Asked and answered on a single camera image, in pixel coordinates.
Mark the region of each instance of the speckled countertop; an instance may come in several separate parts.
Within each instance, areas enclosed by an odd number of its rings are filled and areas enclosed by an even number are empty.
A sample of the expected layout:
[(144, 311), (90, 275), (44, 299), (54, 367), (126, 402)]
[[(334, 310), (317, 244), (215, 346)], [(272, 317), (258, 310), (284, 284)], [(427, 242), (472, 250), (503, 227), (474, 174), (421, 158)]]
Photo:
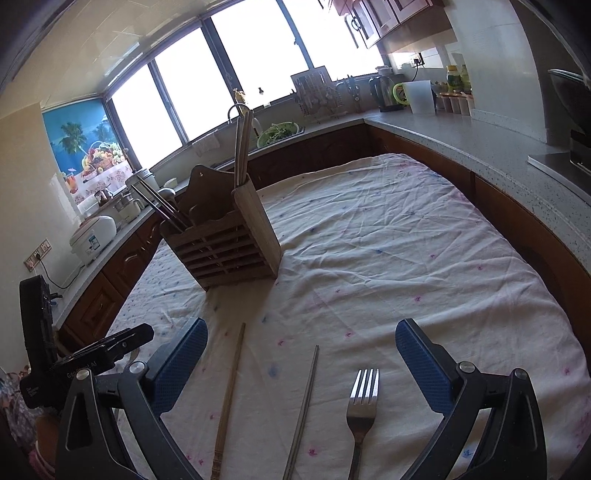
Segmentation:
[[(591, 272), (591, 206), (527, 163), (528, 154), (555, 153), (560, 150), (496, 125), (452, 113), (416, 116), (408, 109), (391, 113), (370, 111), (307, 125), (303, 134), (253, 152), (250, 159), (362, 123), (421, 144), (472, 170), (532, 212)], [(222, 162), (218, 168), (229, 168), (232, 163), (231, 160)], [(177, 191), (182, 192), (187, 183), (188, 180), (181, 182)], [(63, 292), (64, 298), (53, 310), (55, 328), (62, 326), (90, 282), (150, 213), (149, 208), (143, 210), (138, 218), (124, 227), (97, 259), (80, 273), (72, 286)]]

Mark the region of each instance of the poster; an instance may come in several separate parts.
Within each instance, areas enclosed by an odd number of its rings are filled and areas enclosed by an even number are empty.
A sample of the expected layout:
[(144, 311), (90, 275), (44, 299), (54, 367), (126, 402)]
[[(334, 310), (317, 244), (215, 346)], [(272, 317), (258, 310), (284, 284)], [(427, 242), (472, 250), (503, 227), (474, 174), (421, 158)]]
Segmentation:
[(96, 192), (125, 186), (132, 174), (100, 99), (43, 113), (61, 175), (77, 205)]

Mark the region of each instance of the ceiling panel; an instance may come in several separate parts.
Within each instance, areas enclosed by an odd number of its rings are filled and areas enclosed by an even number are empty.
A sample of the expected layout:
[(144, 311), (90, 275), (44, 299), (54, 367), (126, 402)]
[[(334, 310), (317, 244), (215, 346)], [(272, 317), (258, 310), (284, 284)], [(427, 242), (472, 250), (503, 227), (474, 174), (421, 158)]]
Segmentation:
[(227, 1), (77, 0), (0, 95), (0, 118), (33, 103), (49, 108), (102, 92), (163, 33)]

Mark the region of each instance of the fork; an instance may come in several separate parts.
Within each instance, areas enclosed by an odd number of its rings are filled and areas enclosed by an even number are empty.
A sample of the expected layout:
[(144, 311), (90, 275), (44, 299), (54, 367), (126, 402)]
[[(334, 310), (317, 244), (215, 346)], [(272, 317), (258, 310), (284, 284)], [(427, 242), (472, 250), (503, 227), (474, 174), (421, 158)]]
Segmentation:
[(349, 406), (347, 407), (347, 425), (355, 439), (355, 449), (351, 460), (349, 480), (359, 478), (359, 462), (363, 439), (374, 425), (378, 403), (379, 370), (359, 370), (353, 385)]

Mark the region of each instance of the wooden utensil holder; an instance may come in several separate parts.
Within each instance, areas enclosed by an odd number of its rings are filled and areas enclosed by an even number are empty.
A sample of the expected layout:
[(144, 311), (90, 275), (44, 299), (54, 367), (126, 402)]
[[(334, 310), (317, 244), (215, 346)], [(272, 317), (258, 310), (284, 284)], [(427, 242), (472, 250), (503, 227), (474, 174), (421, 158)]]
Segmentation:
[(248, 176), (234, 188), (232, 173), (198, 165), (178, 208), (192, 226), (178, 233), (163, 222), (160, 231), (204, 290), (277, 278), (281, 246)]

